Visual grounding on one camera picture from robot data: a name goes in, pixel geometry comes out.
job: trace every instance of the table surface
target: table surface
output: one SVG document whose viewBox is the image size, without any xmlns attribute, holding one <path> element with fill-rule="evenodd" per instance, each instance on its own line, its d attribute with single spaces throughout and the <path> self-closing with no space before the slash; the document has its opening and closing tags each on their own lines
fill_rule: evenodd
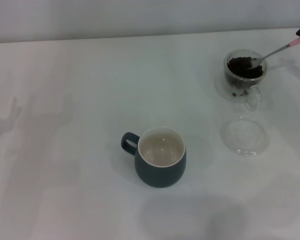
<svg viewBox="0 0 300 240">
<path fill-rule="evenodd" d="M 300 240 L 300 45 L 267 61 L 261 155 L 225 146 L 222 122 L 248 113 L 214 87 L 227 53 L 296 30 L 0 44 L 0 240 Z M 187 145 L 168 188 L 120 146 L 153 126 Z"/>
</svg>

